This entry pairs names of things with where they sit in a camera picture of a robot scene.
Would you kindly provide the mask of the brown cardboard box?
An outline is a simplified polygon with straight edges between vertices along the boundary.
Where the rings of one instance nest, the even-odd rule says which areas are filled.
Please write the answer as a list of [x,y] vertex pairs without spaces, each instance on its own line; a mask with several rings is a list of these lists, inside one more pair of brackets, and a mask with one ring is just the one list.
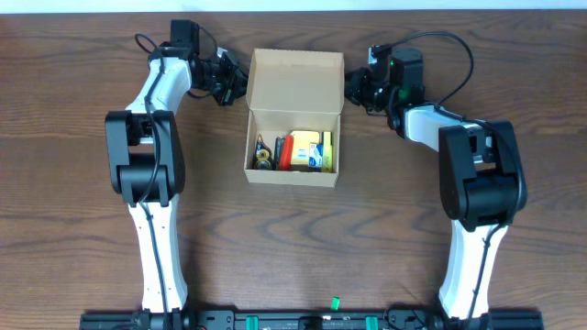
[[[341,112],[344,105],[344,59],[340,52],[255,49],[246,101],[249,107],[243,169],[249,182],[332,188],[339,169]],[[274,150],[276,138],[294,131],[329,132],[332,170],[257,170],[255,151],[262,139]]]

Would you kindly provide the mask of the yellow sticky note pad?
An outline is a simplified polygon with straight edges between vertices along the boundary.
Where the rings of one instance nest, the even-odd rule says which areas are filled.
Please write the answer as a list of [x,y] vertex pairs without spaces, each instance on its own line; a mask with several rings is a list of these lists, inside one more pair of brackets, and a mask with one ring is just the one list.
[[294,130],[290,135],[293,137],[291,165],[307,166],[310,145],[320,142],[320,134],[317,131]]

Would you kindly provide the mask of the red black stapler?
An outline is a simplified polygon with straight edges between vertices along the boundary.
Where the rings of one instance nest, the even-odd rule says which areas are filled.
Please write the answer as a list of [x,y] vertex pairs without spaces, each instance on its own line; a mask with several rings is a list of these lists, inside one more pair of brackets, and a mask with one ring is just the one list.
[[294,136],[277,137],[275,140],[274,169],[289,171],[292,167]]

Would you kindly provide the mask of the blue white staples box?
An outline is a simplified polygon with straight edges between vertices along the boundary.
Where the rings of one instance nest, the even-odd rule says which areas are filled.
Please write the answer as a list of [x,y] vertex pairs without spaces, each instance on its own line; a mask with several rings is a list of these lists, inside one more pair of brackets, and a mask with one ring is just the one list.
[[323,145],[311,143],[308,150],[308,168],[320,171],[323,166]]

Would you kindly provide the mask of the yellow highlighter pen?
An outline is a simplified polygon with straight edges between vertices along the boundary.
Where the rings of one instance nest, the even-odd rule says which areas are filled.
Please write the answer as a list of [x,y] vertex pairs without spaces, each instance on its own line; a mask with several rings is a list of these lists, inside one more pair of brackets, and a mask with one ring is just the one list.
[[322,133],[322,172],[330,173],[333,170],[333,146],[332,133],[324,131]]

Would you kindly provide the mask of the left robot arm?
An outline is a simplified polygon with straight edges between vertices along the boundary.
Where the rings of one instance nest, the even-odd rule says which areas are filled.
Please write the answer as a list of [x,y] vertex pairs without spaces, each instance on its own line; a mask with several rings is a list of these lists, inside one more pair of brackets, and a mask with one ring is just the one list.
[[207,90],[221,105],[244,95],[247,75],[236,58],[220,49],[210,60],[154,55],[136,99],[105,118],[113,189],[135,224],[143,272],[143,309],[179,312],[188,290],[183,278],[177,211],[185,185],[176,113],[191,89]]

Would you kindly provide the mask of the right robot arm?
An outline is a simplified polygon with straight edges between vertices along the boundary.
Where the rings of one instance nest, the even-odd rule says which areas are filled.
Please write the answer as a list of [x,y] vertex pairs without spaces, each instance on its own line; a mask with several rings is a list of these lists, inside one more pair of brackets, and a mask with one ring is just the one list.
[[498,247],[526,204],[526,179],[508,121],[468,119],[424,97],[423,75],[395,67],[385,81],[367,68],[345,76],[345,96],[385,116],[403,139],[438,154],[439,193],[451,222],[446,276],[438,298],[449,320],[473,323],[489,311]]

